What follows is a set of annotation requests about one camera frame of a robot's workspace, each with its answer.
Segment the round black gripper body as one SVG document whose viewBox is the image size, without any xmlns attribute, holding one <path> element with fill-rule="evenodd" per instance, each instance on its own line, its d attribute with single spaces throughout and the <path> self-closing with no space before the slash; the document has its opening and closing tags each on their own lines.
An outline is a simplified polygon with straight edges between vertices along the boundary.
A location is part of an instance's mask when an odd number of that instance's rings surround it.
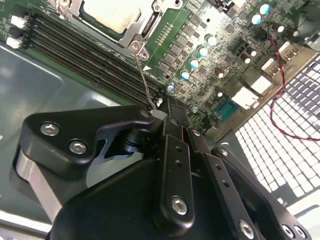
<svg viewBox="0 0 320 240">
<path fill-rule="evenodd" d="M 52 240 L 168 240 L 153 218 L 154 160 L 140 161 L 70 199 L 56 216 Z M 231 240 L 223 212 L 205 181 L 192 177 L 195 221 L 184 240 Z"/>
</svg>

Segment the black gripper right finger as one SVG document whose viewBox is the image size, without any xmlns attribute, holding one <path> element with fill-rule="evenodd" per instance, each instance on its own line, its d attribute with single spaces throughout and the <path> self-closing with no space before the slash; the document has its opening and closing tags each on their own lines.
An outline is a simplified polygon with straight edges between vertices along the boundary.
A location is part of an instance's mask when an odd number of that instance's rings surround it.
<svg viewBox="0 0 320 240">
<path fill-rule="evenodd" d="M 310 240 L 310 233 L 225 147 L 209 150 L 191 127 L 185 104 L 173 98 L 171 115 L 182 124 L 194 166 L 200 170 L 222 211 L 224 240 Z"/>
</svg>

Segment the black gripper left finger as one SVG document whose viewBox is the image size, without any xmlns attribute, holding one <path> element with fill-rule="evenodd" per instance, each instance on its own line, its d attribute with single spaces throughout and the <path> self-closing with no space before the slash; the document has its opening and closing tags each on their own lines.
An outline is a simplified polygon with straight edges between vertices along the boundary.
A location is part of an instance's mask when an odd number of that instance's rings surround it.
<svg viewBox="0 0 320 240">
<path fill-rule="evenodd" d="M 141 161 L 155 161 L 153 220 L 168 235 L 194 224 L 190 150 L 167 97 L 139 105 L 35 113 L 23 124 L 13 169 L 20 191 L 54 221 L 73 197 Z"/>
</svg>

